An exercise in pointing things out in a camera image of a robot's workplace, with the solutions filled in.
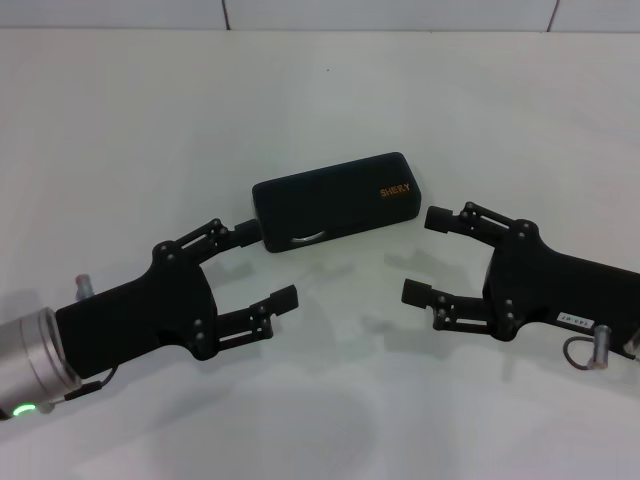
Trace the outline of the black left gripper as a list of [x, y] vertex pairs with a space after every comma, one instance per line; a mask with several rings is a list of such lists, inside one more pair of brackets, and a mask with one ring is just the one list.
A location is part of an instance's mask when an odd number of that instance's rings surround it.
[[183, 347], [205, 361], [272, 338], [271, 317], [299, 306], [296, 287], [220, 315], [215, 325], [217, 307], [196, 262], [258, 241], [257, 220], [228, 228], [214, 218], [176, 243], [157, 245], [141, 277], [56, 311], [67, 362], [86, 379], [164, 346]]

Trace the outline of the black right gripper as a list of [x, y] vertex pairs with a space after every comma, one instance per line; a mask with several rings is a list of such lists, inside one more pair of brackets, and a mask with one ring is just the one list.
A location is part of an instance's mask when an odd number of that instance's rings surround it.
[[540, 322], [591, 335], [611, 329], [610, 350], [637, 358], [625, 346], [639, 332], [639, 275], [549, 248], [531, 221], [512, 220], [473, 202], [459, 214], [427, 210], [425, 228], [468, 236], [494, 248], [482, 297], [465, 297], [406, 279], [401, 301], [430, 307], [433, 328], [513, 340]]

